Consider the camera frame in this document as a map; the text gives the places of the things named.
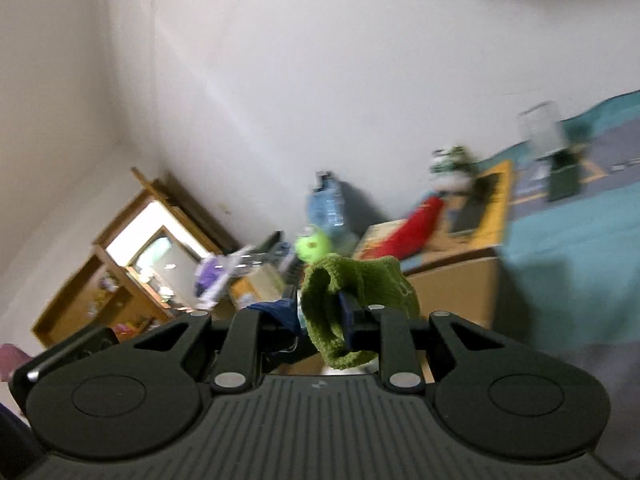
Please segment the green knitted cloth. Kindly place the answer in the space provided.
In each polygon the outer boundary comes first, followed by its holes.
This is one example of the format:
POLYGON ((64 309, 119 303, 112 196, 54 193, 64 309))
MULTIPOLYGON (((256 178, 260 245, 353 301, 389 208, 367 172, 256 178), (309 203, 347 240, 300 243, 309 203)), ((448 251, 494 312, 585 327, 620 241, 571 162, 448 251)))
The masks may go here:
POLYGON ((348 332, 371 306, 395 309, 405 318, 420 316, 416 291, 392 256, 356 260, 329 254, 307 266, 300 307, 308 336, 326 366, 349 370, 374 360, 376 353, 355 350, 348 332))

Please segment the yellow tissue box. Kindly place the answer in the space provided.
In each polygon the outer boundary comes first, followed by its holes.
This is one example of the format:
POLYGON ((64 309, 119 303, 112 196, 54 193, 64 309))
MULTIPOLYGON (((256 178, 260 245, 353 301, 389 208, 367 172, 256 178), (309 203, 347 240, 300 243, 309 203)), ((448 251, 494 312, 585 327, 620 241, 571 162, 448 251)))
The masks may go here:
POLYGON ((281 274, 272 264, 265 263, 234 281, 229 295, 235 309, 241 310, 256 302, 276 301, 282 297, 284 289, 281 274))

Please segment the green frog plush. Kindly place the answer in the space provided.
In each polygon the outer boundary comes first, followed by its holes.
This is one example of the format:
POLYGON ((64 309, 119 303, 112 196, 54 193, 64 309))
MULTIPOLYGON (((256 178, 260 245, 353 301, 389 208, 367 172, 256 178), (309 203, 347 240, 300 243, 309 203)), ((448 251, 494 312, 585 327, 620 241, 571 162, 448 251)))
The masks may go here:
POLYGON ((303 263, 313 264, 332 252, 332 243, 318 226, 305 226, 296 238, 294 248, 303 263))

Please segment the purple plastic bag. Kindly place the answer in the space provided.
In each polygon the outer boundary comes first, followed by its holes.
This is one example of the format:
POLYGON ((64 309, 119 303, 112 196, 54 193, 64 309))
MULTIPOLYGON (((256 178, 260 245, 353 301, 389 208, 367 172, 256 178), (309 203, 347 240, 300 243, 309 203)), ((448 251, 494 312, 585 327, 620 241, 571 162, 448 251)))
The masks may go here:
POLYGON ((212 310, 224 298, 232 280, 250 272, 254 249, 247 245, 229 255, 212 252, 198 264, 194 283, 198 310, 212 310))

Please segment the illustrated children book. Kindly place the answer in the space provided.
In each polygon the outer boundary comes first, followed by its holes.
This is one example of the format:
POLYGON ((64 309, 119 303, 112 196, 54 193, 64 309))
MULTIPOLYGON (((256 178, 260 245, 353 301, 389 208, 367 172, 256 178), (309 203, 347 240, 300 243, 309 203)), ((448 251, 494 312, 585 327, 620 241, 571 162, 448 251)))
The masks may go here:
POLYGON ((362 259, 367 252, 377 248, 379 244, 382 244, 386 238, 394 234, 405 222, 405 219, 398 219, 369 226, 352 253, 352 258, 362 259))

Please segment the red chili plush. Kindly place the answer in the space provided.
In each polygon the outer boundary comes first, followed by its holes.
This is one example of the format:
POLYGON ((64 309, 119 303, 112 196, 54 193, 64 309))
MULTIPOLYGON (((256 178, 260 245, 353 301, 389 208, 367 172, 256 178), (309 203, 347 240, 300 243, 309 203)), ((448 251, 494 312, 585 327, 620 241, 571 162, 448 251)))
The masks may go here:
POLYGON ((389 237, 370 251, 371 258, 392 256, 398 260, 420 252, 437 229, 445 201, 431 195, 413 211, 407 220, 389 237))

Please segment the brown cardboard box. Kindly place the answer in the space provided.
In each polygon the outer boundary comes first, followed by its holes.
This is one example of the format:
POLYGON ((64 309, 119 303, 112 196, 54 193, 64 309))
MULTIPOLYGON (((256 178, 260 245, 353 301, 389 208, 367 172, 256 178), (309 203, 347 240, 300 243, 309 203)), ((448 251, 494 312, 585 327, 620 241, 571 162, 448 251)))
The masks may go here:
POLYGON ((406 275, 416 291, 420 315, 448 311, 491 326, 496 310, 499 257, 493 247, 460 252, 406 275))

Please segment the blue packaged bag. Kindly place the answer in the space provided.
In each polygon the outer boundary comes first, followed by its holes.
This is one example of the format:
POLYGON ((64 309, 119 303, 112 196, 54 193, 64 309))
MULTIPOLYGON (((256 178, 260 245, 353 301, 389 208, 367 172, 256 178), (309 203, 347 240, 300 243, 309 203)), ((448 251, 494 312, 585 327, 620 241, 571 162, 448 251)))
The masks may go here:
POLYGON ((316 173, 316 185, 307 200, 307 217, 335 247, 355 244, 358 240, 347 220, 341 182, 332 171, 316 173))

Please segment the wooden cabinet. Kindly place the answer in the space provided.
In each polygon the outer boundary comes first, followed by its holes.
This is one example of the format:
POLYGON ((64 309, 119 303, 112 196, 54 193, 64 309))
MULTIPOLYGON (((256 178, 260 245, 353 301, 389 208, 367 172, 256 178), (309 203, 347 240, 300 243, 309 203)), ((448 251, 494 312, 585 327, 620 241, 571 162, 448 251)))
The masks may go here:
POLYGON ((136 167, 131 172, 141 192, 93 241, 84 265, 32 326, 43 347, 91 323, 126 340, 195 311, 198 264, 239 248, 176 179, 151 180, 136 167))

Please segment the yellow book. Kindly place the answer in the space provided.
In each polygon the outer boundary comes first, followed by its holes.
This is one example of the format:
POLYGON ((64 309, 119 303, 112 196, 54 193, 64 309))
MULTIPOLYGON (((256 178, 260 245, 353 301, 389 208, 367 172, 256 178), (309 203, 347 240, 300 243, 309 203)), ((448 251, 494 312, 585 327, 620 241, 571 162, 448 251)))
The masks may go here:
POLYGON ((513 182, 510 160, 481 172, 461 206, 451 211, 447 235, 469 248, 501 245, 509 221, 513 182))

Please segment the small panda plush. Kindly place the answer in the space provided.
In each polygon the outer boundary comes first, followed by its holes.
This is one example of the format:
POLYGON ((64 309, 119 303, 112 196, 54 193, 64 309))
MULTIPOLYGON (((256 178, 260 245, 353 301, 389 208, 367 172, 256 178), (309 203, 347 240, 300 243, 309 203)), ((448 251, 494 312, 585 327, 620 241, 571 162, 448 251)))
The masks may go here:
POLYGON ((476 163, 463 145, 439 148, 432 154, 430 175, 435 193, 468 194, 476 179, 476 163))

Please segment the blue striped bed blanket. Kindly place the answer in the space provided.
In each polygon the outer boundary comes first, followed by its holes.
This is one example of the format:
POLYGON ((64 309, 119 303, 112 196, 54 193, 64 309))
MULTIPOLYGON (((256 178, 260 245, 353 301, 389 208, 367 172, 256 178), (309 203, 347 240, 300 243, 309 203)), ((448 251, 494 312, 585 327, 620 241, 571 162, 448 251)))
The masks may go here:
POLYGON ((518 121, 521 143, 492 156, 522 180, 501 255, 529 305, 525 339, 596 376, 612 413, 597 447, 627 479, 639 475, 639 95, 613 96, 562 126, 591 182, 549 203, 518 121))

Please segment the phone stand with mirror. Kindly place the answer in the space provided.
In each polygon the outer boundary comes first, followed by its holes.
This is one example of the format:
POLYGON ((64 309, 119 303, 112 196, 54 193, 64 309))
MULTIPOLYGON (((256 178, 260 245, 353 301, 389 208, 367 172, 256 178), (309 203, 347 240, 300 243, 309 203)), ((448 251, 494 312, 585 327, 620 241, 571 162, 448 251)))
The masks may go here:
POLYGON ((555 102, 544 101, 518 115, 529 153, 547 169, 547 200, 580 192, 579 159, 570 145, 555 102))

